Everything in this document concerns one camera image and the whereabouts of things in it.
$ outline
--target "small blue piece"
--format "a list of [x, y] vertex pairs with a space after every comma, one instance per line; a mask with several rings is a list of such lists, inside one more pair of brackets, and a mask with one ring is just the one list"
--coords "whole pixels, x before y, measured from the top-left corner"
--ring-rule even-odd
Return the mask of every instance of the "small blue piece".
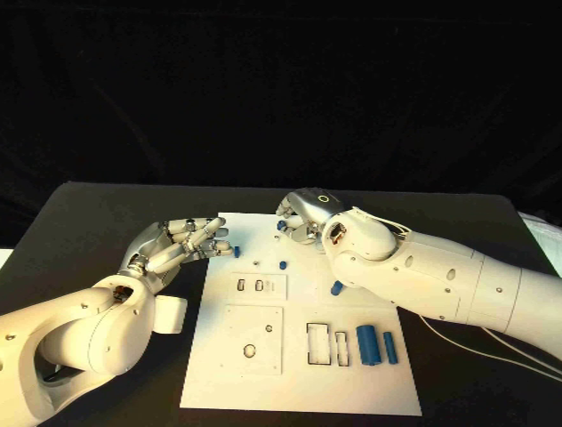
[[356, 328], [358, 347], [361, 348], [361, 360], [364, 365], [374, 367], [381, 363], [381, 347], [378, 345], [378, 336], [375, 326], [364, 325]]
[[343, 283], [338, 280], [333, 284], [333, 288], [330, 289], [330, 293], [338, 296], [343, 291]]
[[387, 343], [388, 361], [391, 365], [395, 365], [400, 360], [397, 358], [397, 349], [394, 348], [392, 332], [384, 333], [384, 342]]

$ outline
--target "white board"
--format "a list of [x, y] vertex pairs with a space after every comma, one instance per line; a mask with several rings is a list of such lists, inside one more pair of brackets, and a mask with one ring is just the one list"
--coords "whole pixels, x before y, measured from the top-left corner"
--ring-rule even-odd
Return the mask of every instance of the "white board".
[[[315, 245], [297, 244], [276, 231], [277, 216], [256, 213], [220, 216], [228, 220], [228, 240], [241, 247], [241, 257], [209, 262], [182, 407], [421, 415], [404, 331], [391, 302], [374, 302], [369, 291], [352, 288], [338, 297], [330, 295], [335, 276], [328, 258], [317, 254]], [[287, 262], [286, 270], [280, 269], [281, 261]], [[258, 301], [241, 296], [241, 292], [230, 292], [232, 273], [286, 274], [287, 299]], [[283, 309], [280, 375], [248, 374], [244, 369], [222, 366], [232, 339], [227, 306]], [[309, 364], [309, 323], [330, 327], [330, 366]], [[376, 328], [384, 359], [375, 367], [361, 364], [356, 327], [366, 324]], [[397, 344], [397, 365], [385, 358], [382, 333], [388, 331]], [[338, 363], [336, 332], [346, 332], [349, 367]], [[241, 345], [232, 349], [237, 354]]]

